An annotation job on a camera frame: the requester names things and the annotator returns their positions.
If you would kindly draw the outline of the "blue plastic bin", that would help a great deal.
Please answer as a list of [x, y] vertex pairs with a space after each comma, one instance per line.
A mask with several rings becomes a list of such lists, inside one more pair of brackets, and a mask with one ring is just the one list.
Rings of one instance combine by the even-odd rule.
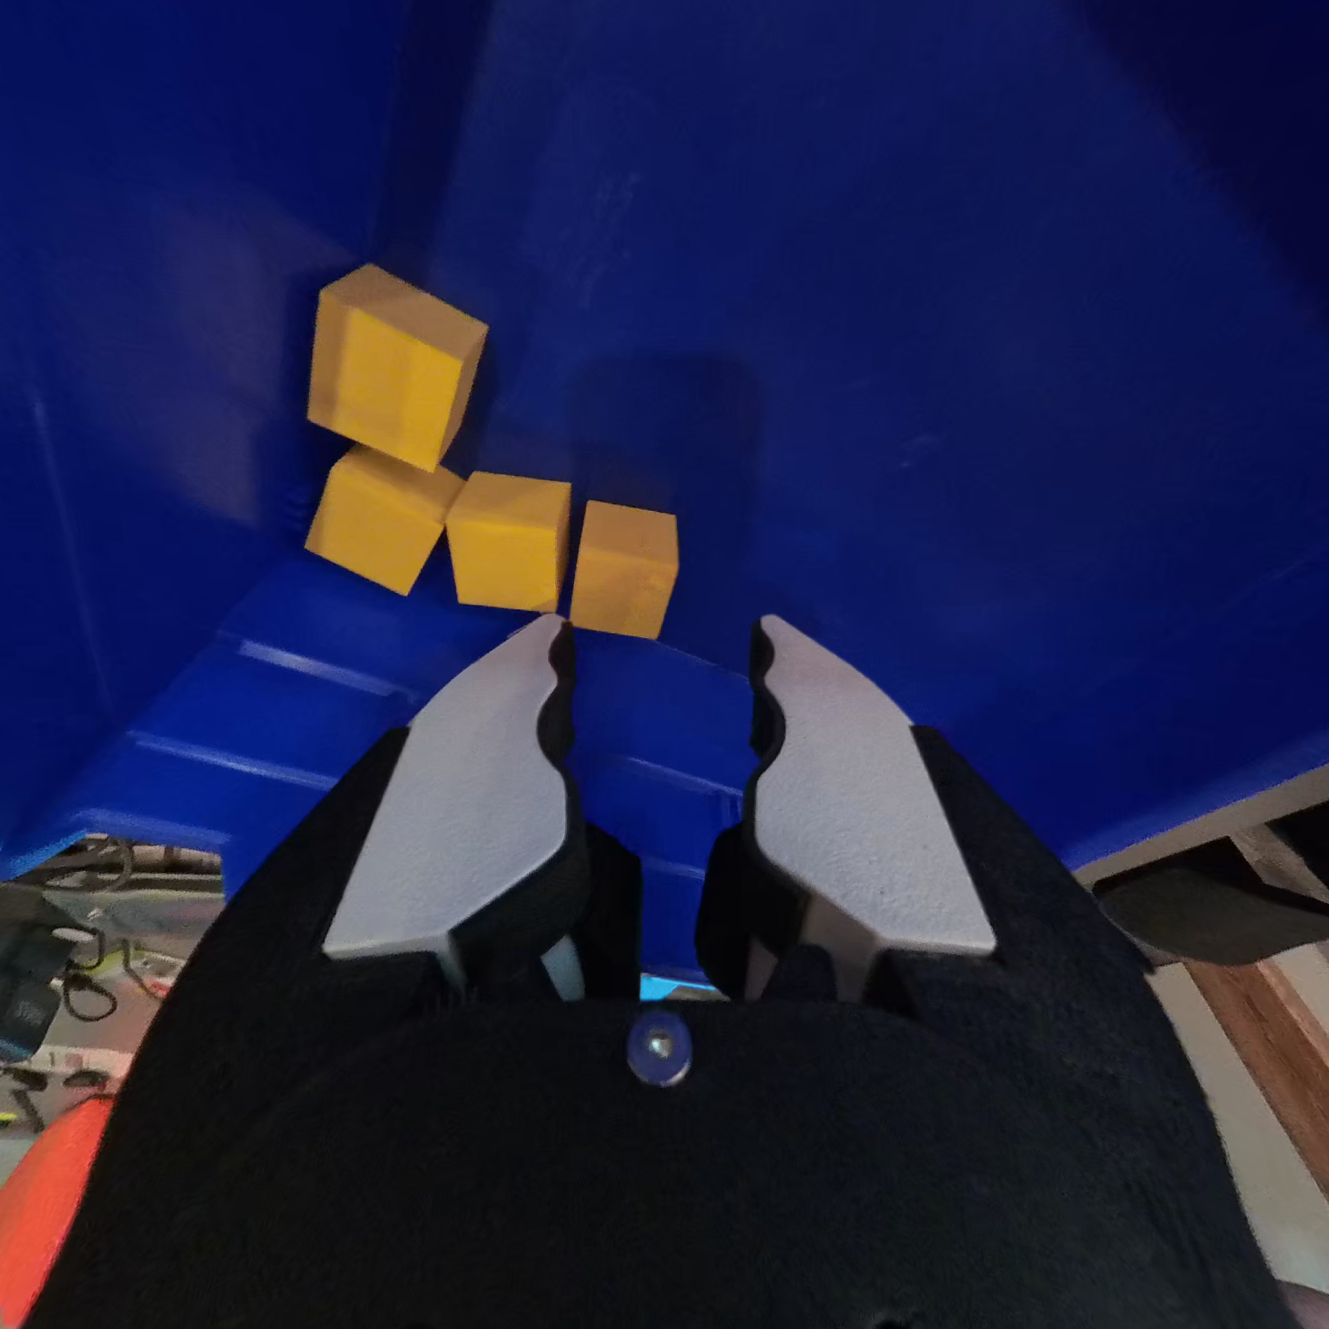
[[1073, 869], [1326, 764], [1326, 3], [3, 3], [3, 875], [236, 891], [521, 619], [304, 549], [318, 294], [489, 324], [445, 464], [671, 511], [576, 780], [696, 971], [772, 612]]

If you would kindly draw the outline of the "orange plastic box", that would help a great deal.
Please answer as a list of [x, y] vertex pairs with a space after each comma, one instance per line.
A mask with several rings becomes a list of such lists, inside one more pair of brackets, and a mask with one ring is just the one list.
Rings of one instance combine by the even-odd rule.
[[35, 1139], [2, 1187], [2, 1326], [19, 1327], [37, 1304], [102, 1147], [114, 1096], [65, 1111]]

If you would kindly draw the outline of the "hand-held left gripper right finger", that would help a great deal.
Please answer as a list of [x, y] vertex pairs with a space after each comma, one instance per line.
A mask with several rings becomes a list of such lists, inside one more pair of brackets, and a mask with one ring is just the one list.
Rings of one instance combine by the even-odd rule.
[[870, 946], [995, 951], [907, 712], [776, 614], [753, 626], [753, 748], [744, 831], [758, 870], [793, 894], [793, 940], [815, 908]]

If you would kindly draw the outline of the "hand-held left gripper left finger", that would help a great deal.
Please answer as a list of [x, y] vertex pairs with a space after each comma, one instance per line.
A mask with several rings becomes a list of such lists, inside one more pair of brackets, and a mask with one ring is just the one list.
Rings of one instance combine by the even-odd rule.
[[589, 903], [568, 770], [573, 626], [543, 614], [454, 676], [410, 723], [325, 935], [331, 959], [541, 957]]

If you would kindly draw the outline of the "black battery charger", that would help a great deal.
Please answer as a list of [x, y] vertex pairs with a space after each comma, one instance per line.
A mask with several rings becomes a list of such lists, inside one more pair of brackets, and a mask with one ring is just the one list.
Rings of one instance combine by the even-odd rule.
[[2, 891], [2, 1062], [30, 1058], [56, 1019], [56, 979], [75, 951], [75, 921], [40, 894]]

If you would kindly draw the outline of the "yellow wooden cube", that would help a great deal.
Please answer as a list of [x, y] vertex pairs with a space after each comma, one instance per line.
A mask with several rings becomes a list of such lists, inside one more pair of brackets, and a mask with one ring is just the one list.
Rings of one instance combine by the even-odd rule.
[[570, 558], [568, 481], [476, 470], [445, 533], [461, 604], [557, 611]]
[[331, 468], [304, 547], [408, 595], [435, 552], [464, 479], [355, 445]]
[[318, 297], [307, 419], [434, 471], [461, 432], [489, 326], [367, 263]]
[[676, 514], [590, 500], [576, 551], [570, 622], [657, 641], [677, 571]]

